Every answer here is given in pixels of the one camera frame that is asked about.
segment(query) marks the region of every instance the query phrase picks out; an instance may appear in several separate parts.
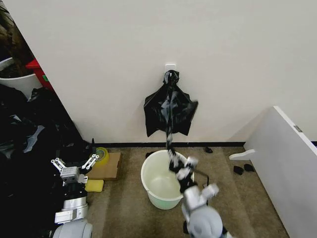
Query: white bucket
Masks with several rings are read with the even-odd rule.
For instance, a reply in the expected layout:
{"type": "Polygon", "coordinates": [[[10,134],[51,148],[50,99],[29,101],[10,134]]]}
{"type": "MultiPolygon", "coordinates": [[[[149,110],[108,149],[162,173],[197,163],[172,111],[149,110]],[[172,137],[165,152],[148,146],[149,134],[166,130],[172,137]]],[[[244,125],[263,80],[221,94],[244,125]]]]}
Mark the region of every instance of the white bucket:
{"type": "Polygon", "coordinates": [[[167,150],[159,150],[151,154],[141,168],[142,184],[148,192],[150,201],[154,206],[163,210],[175,207],[183,198],[179,192],[180,185],[175,173],[169,171],[168,166],[167,150]]]}
{"type": "MultiPolygon", "coordinates": [[[[7,58],[0,62],[0,71],[13,64],[13,58],[7,58]]],[[[0,83],[20,90],[27,99],[32,95],[33,88],[41,88],[42,85],[39,82],[35,74],[26,75],[18,78],[0,78],[0,83]]]]}

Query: carpet floor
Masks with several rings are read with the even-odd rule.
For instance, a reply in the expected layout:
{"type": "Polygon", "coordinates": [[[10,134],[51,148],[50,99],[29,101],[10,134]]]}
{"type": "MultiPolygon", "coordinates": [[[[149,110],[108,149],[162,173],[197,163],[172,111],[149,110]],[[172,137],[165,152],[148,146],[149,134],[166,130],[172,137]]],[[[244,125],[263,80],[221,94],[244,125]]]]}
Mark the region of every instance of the carpet floor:
{"type": "MultiPolygon", "coordinates": [[[[101,193],[88,194],[88,221],[94,238],[188,238],[183,234],[181,202],[163,211],[148,199],[140,178],[147,152],[161,148],[118,148],[122,153],[119,180],[105,182],[101,193]]],[[[208,154],[201,147],[176,148],[185,157],[199,159],[197,169],[210,176],[220,191],[210,206],[220,214],[224,226],[237,238],[288,238],[257,173],[233,172],[250,161],[230,161],[228,156],[243,152],[243,147],[214,147],[208,154]]],[[[206,179],[195,176],[202,189],[206,179]]]]}

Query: baseboard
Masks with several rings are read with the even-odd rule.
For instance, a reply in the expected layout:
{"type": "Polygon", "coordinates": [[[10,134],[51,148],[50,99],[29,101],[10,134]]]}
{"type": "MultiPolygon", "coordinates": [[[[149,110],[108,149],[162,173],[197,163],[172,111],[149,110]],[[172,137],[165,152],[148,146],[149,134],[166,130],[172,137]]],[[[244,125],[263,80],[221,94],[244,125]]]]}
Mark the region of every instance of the baseboard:
{"type": "MultiPolygon", "coordinates": [[[[239,147],[245,142],[173,142],[173,147],[239,147]]],[[[122,147],[166,147],[164,142],[144,143],[96,143],[98,147],[122,148],[122,147]]]]}

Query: black object on floor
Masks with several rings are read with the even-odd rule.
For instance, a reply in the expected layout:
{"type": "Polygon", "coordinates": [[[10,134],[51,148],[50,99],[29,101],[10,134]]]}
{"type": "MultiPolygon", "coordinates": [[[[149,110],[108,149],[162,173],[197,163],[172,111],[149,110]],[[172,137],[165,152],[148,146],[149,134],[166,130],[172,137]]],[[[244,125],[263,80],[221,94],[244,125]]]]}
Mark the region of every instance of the black object on floor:
{"type": "Polygon", "coordinates": [[[145,158],[148,158],[151,154],[153,154],[154,152],[156,152],[156,151],[152,151],[152,152],[148,152],[148,153],[146,153],[145,154],[145,158]]]}
{"type": "Polygon", "coordinates": [[[208,153],[208,154],[211,154],[213,151],[212,151],[211,148],[205,147],[205,152],[208,153]]]}
{"type": "Polygon", "coordinates": [[[233,171],[238,175],[242,175],[244,170],[239,166],[233,166],[233,171]]]}
{"type": "Polygon", "coordinates": [[[248,172],[255,172],[253,166],[252,166],[252,165],[249,165],[249,164],[245,164],[245,165],[244,165],[244,170],[245,170],[245,171],[248,171],[248,172]]]}

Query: black fabric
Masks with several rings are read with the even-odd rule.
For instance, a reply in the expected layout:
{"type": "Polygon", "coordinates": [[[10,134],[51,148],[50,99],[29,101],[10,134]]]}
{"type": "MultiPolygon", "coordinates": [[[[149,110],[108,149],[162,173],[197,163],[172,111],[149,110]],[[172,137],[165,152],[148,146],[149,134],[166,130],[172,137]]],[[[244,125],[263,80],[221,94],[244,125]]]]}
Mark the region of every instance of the black fabric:
{"type": "Polygon", "coordinates": [[[57,95],[45,88],[34,89],[27,101],[20,91],[0,84],[0,131],[4,227],[16,223],[16,214],[27,214],[10,236],[42,237],[41,231],[56,228],[55,212],[63,206],[62,181],[51,164],[56,150],[68,166],[87,160],[89,148],[57,95]],[[24,153],[39,125],[44,129],[24,153]]]}
{"type": "MultiPolygon", "coordinates": [[[[169,163],[169,170],[174,172],[175,174],[177,174],[180,169],[183,169],[186,167],[191,167],[191,165],[187,164],[186,166],[184,166],[184,164],[180,160],[178,160],[178,166],[176,166],[176,167],[174,167],[174,163],[172,160],[169,163]]],[[[180,193],[183,193],[186,189],[197,185],[197,183],[192,180],[192,178],[191,178],[192,175],[193,175],[193,172],[190,172],[184,179],[178,180],[179,185],[180,185],[180,190],[179,190],[180,193]]]]}
{"type": "Polygon", "coordinates": [[[145,99],[144,112],[147,136],[157,130],[167,131],[171,126],[172,133],[188,135],[191,121],[198,102],[192,102],[176,83],[179,72],[170,70],[164,76],[164,85],[145,99]]]}
{"type": "Polygon", "coordinates": [[[239,166],[233,166],[233,171],[238,175],[242,175],[244,170],[239,166]]]}
{"type": "Polygon", "coordinates": [[[244,165],[244,170],[245,170],[245,171],[248,171],[248,172],[254,172],[254,171],[255,171],[254,168],[253,168],[253,166],[252,166],[252,165],[249,165],[249,164],[245,164],[245,165],[244,165]]]}

